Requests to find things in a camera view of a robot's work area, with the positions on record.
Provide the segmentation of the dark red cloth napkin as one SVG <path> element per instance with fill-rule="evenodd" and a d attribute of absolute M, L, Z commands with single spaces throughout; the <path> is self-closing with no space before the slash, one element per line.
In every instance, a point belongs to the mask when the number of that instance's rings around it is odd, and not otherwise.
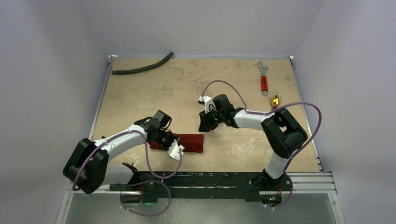
<path fill-rule="evenodd" d="M 203 153 L 204 136 L 202 134 L 157 133 L 147 137 L 151 149 L 168 151 L 174 140 L 184 147 L 184 152 Z"/>

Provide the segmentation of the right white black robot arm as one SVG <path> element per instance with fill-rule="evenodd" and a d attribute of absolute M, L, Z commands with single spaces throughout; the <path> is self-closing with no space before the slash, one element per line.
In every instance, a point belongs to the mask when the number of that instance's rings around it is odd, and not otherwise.
<path fill-rule="evenodd" d="M 208 133 L 224 123 L 237 129 L 248 128 L 265 133 L 273 153 L 263 170 L 262 183 L 269 190 L 279 186 L 292 154 L 308 139 L 306 131 L 291 113 L 287 109 L 264 113 L 234 108 L 225 94 L 214 98 L 199 97 L 198 103 L 204 106 L 199 114 L 199 132 Z"/>

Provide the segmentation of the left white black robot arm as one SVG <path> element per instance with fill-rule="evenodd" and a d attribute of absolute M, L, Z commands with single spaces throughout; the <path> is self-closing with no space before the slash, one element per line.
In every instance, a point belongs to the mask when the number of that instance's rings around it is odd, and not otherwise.
<path fill-rule="evenodd" d="M 102 185 L 122 185 L 133 191 L 139 186 L 137 169 L 130 164 L 110 167 L 108 163 L 118 155 L 148 143 L 154 142 L 168 155 L 182 161 L 184 146 L 180 138 L 168 129 L 171 117 L 158 110 L 152 117 L 135 121 L 127 129 L 99 140 L 80 140 L 66 162 L 63 175 L 72 182 L 72 190 L 86 194 L 96 191 Z"/>

